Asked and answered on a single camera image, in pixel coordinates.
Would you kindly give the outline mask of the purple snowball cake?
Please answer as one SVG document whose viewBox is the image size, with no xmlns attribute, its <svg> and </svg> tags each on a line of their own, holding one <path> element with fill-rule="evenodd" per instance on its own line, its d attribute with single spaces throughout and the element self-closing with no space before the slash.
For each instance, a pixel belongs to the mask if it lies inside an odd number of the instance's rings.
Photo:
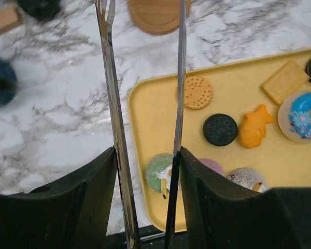
<svg viewBox="0 0 311 249">
<path fill-rule="evenodd" d="M 213 171 L 217 172 L 218 174 L 225 176 L 225 171 L 223 168 L 220 166 L 218 162 L 215 160 L 209 159 L 209 158 L 200 158 L 199 161 L 207 166 L 208 168 L 212 169 Z"/>
</svg>

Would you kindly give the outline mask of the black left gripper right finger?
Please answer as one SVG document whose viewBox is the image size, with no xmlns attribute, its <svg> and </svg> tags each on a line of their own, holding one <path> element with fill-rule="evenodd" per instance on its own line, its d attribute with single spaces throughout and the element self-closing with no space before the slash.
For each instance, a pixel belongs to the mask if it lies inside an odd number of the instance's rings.
<svg viewBox="0 0 311 249">
<path fill-rule="evenodd" d="M 311 188 L 242 187 L 181 150 L 189 248 L 311 248 Z"/>
</svg>

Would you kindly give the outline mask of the metal serving tongs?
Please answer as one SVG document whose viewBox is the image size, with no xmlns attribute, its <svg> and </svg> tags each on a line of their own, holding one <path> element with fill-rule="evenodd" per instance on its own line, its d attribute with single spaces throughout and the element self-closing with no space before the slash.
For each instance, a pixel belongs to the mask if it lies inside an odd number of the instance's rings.
<svg viewBox="0 0 311 249">
<path fill-rule="evenodd" d="M 128 248 L 140 248 L 140 236 L 130 175 L 128 151 L 126 147 L 122 109 L 118 89 L 115 57 L 112 47 L 112 24 L 115 17 L 115 1 L 95 1 L 97 23 L 101 37 L 102 54 L 106 76 L 107 95 L 111 116 L 114 146 L 117 154 L 118 175 L 123 217 Z M 176 202 L 179 182 L 181 140 L 184 108 L 184 84 L 186 81 L 186 50 L 187 50 L 187 8 L 186 1 L 180 2 L 179 45 L 178 45 L 178 104 L 173 150 L 172 176 L 169 189 L 169 201 L 165 228 L 164 248 L 173 248 L 176 220 Z"/>
</svg>

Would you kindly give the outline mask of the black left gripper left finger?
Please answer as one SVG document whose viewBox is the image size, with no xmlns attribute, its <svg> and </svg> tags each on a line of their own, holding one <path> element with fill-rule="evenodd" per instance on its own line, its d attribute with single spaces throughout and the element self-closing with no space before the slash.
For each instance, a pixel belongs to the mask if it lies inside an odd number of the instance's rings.
<svg viewBox="0 0 311 249">
<path fill-rule="evenodd" d="M 103 248 L 116 172 L 110 147 L 29 193 L 0 195 L 0 248 Z"/>
</svg>

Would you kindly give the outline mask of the grey snowball cake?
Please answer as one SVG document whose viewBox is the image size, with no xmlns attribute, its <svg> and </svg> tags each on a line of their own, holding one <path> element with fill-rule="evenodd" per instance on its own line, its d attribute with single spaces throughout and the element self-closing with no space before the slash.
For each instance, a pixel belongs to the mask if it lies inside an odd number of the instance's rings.
<svg viewBox="0 0 311 249">
<path fill-rule="evenodd" d="M 227 176 L 230 181 L 239 184 L 245 188 L 256 192 L 266 192 L 269 187 L 264 177 L 254 169 L 251 168 L 238 168 L 230 172 Z"/>
</svg>

